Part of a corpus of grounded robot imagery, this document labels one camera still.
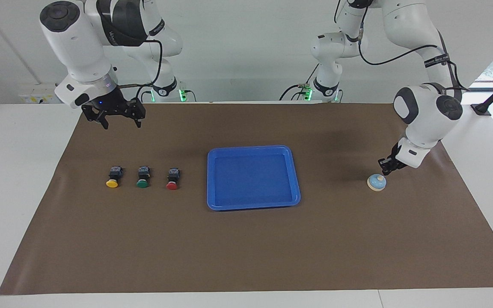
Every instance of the white table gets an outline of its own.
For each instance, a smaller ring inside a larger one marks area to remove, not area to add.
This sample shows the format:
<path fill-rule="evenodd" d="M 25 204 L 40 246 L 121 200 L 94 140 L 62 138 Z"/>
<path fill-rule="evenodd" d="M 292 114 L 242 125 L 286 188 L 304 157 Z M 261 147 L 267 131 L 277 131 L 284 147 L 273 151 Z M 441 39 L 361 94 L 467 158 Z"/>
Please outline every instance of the white table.
<path fill-rule="evenodd" d="M 0 105 L 0 284 L 79 116 L 64 105 Z M 493 120 L 466 107 L 443 143 L 493 229 Z M 474 308 L 493 307 L 493 288 L 0 296 L 0 307 L 47 306 Z"/>

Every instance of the blue tray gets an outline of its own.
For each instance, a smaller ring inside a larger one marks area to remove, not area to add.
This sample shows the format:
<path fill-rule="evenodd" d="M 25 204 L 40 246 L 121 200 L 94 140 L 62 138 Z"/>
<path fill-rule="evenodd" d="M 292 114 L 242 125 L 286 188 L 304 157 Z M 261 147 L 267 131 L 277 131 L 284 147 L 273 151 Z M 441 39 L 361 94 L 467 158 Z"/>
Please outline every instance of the blue tray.
<path fill-rule="evenodd" d="M 292 151 L 283 145 L 215 148 L 208 156 L 213 210 L 291 207 L 300 202 Z"/>

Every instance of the power outlet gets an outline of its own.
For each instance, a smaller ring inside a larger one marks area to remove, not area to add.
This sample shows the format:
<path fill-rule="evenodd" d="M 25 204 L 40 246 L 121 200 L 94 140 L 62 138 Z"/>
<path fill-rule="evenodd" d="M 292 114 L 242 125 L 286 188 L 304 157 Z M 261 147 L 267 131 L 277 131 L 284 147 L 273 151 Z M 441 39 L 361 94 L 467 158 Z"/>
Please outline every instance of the power outlet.
<path fill-rule="evenodd" d="M 24 84 L 20 86 L 20 100 L 24 104 L 62 104 L 54 94 L 53 84 Z"/>

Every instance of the black cable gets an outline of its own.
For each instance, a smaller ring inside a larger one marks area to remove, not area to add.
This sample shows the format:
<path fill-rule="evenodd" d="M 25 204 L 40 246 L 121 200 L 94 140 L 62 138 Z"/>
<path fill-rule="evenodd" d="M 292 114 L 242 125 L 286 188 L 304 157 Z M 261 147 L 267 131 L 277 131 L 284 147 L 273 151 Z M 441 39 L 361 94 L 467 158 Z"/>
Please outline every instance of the black cable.
<path fill-rule="evenodd" d="M 452 66 L 454 66 L 454 76 L 456 77 L 456 81 L 457 81 L 457 84 L 458 86 L 462 87 L 463 89 L 467 89 L 465 86 L 463 86 L 460 82 L 460 78 L 458 77 L 458 74 L 457 74 L 457 65 L 452 62 L 452 61 L 448 61 L 450 64 L 452 64 Z"/>
<path fill-rule="evenodd" d="M 338 94 L 342 93 L 342 96 L 340 96 L 340 101 L 339 101 L 339 104 L 342 103 L 342 99 L 344 99 L 344 90 L 338 90 Z"/>
<path fill-rule="evenodd" d="M 338 0 L 338 5 L 336 6 L 336 12 L 334 12 L 334 23 L 337 24 L 336 17 L 338 16 L 338 8 L 340 8 L 340 3 L 342 0 Z"/>
<path fill-rule="evenodd" d="M 193 98 L 195 99 L 195 101 L 197 101 L 197 96 L 195 95 L 195 92 L 193 92 L 192 90 L 185 90 L 184 92 L 193 94 Z"/>
<path fill-rule="evenodd" d="M 150 39 L 148 41 L 145 41 L 145 43 L 159 44 L 159 66 L 157 68 L 157 75 L 155 76 L 155 79 L 150 83 L 141 84 L 140 87 L 138 88 L 137 95 L 134 97 L 135 99 L 138 99 L 138 96 L 140 95 L 140 92 L 142 91 L 143 88 L 147 86 L 153 86 L 155 82 L 157 82 L 157 80 L 159 79 L 159 75 L 161 74 L 161 64 L 163 62 L 163 44 L 161 43 L 161 41 L 157 41 L 156 39 Z"/>
<path fill-rule="evenodd" d="M 296 95 L 298 95 L 298 98 L 297 98 L 296 100 L 299 100 L 299 99 L 300 99 L 300 97 L 302 97 L 302 95 L 305 95 L 305 94 L 306 94 L 305 92 L 300 91 L 300 92 L 298 92 L 298 93 L 296 93 L 296 94 L 292 95 L 292 98 L 291 98 L 290 100 L 294 100 L 294 97 L 295 97 Z"/>
<path fill-rule="evenodd" d="M 361 33 L 364 32 L 364 19 L 366 18 L 366 14 L 368 13 L 368 8 L 366 8 L 366 10 L 364 11 L 364 15 L 362 16 L 362 21 L 360 22 L 360 29 L 361 29 Z M 359 43 L 358 43 L 358 46 L 359 46 L 359 54 L 360 54 L 360 57 L 362 58 L 363 61 L 365 61 L 367 64 L 370 64 L 370 65 L 383 65 L 383 64 L 388 64 L 390 62 L 393 62 L 395 60 L 398 60 L 400 58 L 403 58 L 404 56 L 407 56 L 415 51 L 419 51 L 420 49 L 423 49 L 423 48 L 428 48 L 428 47 L 433 47 L 433 48 L 436 48 L 436 49 L 439 49 L 439 47 L 437 45 L 423 45 L 423 46 L 420 46 L 420 47 L 417 47 L 415 49 L 412 49 L 411 51 L 408 51 L 408 52 L 405 52 L 404 54 L 402 55 L 399 55 L 399 56 L 396 56 L 395 58 L 393 59 L 390 59 L 390 60 L 387 60 L 387 61 L 384 61 L 384 62 L 379 62 L 379 63 L 372 63 L 368 60 L 366 60 L 366 58 L 364 58 L 364 55 L 362 54 L 362 50 L 360 49 L 360 45 L 362 43 L 362 39 L 359 40 Z"/>
<path fill-rule="evenodd" d="M 143 96 L 144 94 L 151 94 L 151 91 L 144 91 L 142 95 L 140 96 L 140 101 L 143 103 Z"/>
<path fill-rule="evenodd" d="M 315 65 L 315 68 L 313 69 L 313 72 L 311 72 L 311 75 L 307 78 L 306 83 L 309 83 L 309 80 L 311 79 L 311 77 L 313 77 L 313 74 L 315 74 L 315 71 L 317 70 L 317 68 L 319 67 L 319 65 L 321 65 L 321 64 L 320 63 L 317 63 L 317 65 Z"/>
<path fill-rule="evenodd" d="M 368 60 L 366 60 L 366 58 L 364 58 L 364 55 L 362 54 L 362 51 L 360 49 L 360 41 L 359 41 L 359 53 L 360 53 L 360 57 L 367 63 L 367 64 L 370 64 L 370 65 L 383 65 L 383 64 L 388 64 L 390 62 L 393 62 L 395 60 L 398 60 L 400 58 L 403 58 L 404 56 L 406 55 L 409 55 L 413 52 L 416 52 L 416 51 L 419 51 L 420 49 L 423 49 L 423 48 L 428 48 L 428 47 L 434 47 L 434 48 L 437 48 L 438 49 L 438 46 L 437 45 L 423 45 L 423 46 L 420 46 L 420 47 L 417 47 L 415 49 L 412 49 L 411 51 L 409 52 L 406 52 L 402 55 L 399 55 L 399 56 L 396 56 L 395 58 L 393 59 L 390 59 L 390 60 L 387 60 L 387 61 L 384 61 L 384 62 L 380 62 L 380 63 L 372 63 L 372 62 L 369 62 Z"/>
<path fill-rule="evenodd" d="M 299 84 L 295 84 L 293 86 L 290 86 L 288 89 L 286 89 L 286 91 L 281 95 L 281 97 L 279 98 L 279 100 L 282 100 L 282 98 L 286 95 L 286 93 L 288 93 L 290 90 L 294 89 L 294 88 L 301 88 L 302 86 L 299 85 Z"/>
<path fill-rule="evenodd" d="M 460 91 L 471 92 L 471 90 L 464 88 L 463 86 L 451 86 L 450 88 L 444 88 L 443 90 L 460 90 Z"/>

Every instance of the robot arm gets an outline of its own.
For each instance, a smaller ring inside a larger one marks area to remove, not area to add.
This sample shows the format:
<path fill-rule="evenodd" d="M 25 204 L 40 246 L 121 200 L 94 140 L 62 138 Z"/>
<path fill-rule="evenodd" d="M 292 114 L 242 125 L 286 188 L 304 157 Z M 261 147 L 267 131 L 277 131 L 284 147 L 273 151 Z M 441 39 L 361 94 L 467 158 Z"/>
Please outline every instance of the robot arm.
<path fill-rule="evenodd" d="M 325 33 L 313 40 L 311 54 L 319 61 L 319 72 L 313 80 L 314 100 L 333 101 L 338 94 L 342 76 L 342 66 L 336 61 L 342 58 L 354 58 L 359 55 L 358 43 L 362 38 L 360 24 L 365 9 L 372 0 L 347 2 L 336 20 L 338 33 Z"/>
<path fill-rule="evenodd" d="M 125 50 L 127 54 L 141 61 L 155 80 L 161 50 L 164 50 L 162 56 L 182 51 L 180 36 L 166 27 L 155 1 L 58 1 L 42 10 L 40 21 L 50 46 L 68 69 L 68 76 L 55 90 L 60 100 L 72 108 L 81 106 L 86 118 L 101 123 L 104 129 L 108 128 L 105 119 L 108 115 L 129 117 L 140 127 L 145 109 L 137 98 L 131 101 L 123 98 L 114 68 L 102 46 L 129 48 Z M 157 39 L 164 48 L 145 43 L 147 39 Z M 175 91 L 178 82 L 170 78 L 174 74 L 168 61 L 161 63 L 161 72 L 153 88 L 168 89 L 166 96 L 172 96 L 171 93 L 178 92 Z"/>
<path fill-rule="evenodd" d="M 391 155 L 379 160 L 384 175 L 388 175 L 405 166 L 418 168 L 430 150 L 458 124 L 463 113 L 462 91 L 425 1 L 376 0 L 374 5 L 382 8 L 386 35 L 395 45 L 411 50 L 436 46 L 417 50 L 430 82 L 407 86 L 395 96 L 395 111 L 408 127 Z"/>
<path fill-rule="evenodd" d="M 324 100 L 335 95 L 327 90 L 332 89 L 331 86 L 337 88 L 341 76 L 338 74 L 341 70 L 335 70 L 339 65 L 334 64 L 333 59 L 360 55 L 361 43 L 366 49 L 362 16 L 368 8 L 381 8 L 388 39 L 395 45 L 416 49 L 425 63 L 430 82 L 407 86 L 395 96 L 395 111 L 408 127 L 393 147 L 391 155 L 379 160 L 379 164 L 384 175 L 405 166 L 418 168 L 430 150 L 457 125 L 462 116 L 462 92 L 454 77 L 444 40 L 428 15 L 425 0 L 346 1 L 337 20 L 341 31 L 319 36 L 312 49 L 321 63 L 321 69 L 324 69 L 314 81 L 317 91 L 313 97 L 323 97 Z M 453 91 L 452 95 L 447 95 L 449 90 Z"/>

